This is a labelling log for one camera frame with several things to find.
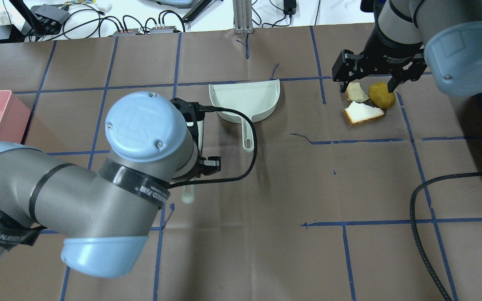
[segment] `yellow fruit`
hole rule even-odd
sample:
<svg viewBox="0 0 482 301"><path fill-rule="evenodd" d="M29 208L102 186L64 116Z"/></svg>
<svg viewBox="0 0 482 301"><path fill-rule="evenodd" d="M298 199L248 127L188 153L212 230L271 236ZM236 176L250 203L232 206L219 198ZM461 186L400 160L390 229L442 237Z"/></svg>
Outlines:
<svg viewBox="0 0 482 301"><path fill-rule="evenodd" d="M388 85L385 82L376 82L369 86L369 97L379 108L388 110L395 105L395 94L388 93Z"/></svg>

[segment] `white dustpan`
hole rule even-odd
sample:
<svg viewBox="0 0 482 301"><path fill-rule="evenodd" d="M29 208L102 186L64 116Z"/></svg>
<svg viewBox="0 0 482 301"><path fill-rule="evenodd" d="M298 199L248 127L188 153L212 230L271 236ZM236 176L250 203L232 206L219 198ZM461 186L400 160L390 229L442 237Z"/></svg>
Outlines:
<svg viewBox="0 0 482 301"><path fill-rule="evenodd" d="M209 98L214 107L240 111L252 122L267 118L276 108L280 96L280 80L245 82L240 84L210 84ZM217 112L224 120L240 123L243 130L243 148L252 152L254 145L249 123L230 112Z"/></svg>

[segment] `gray robotic arm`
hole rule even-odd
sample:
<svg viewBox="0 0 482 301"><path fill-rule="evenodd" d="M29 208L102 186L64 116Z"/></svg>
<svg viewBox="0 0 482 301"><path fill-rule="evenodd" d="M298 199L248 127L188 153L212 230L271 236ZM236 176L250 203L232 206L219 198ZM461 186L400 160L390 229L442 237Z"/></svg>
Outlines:
<svg viewBox="0 0 482 301"><path fill-rule="evenodd" d="M203 113L195 107L148 92L120 99L105 119L112 150L97 173L0 143L0 257L32 245L36 222L68 236L61 259L69 267L105 278L130 272L170 183L220 171L220 158L202 157L196 145Z"/></svg>
<svg viewBox="0 0 482 301"><path fill-rule="evenodd" d="M391 74L388 91L418 80L429 66L449 95L482 93L482 0L363 0L375 13L364 50L343 50L332 68L341 92L371 74Z"/></svg>

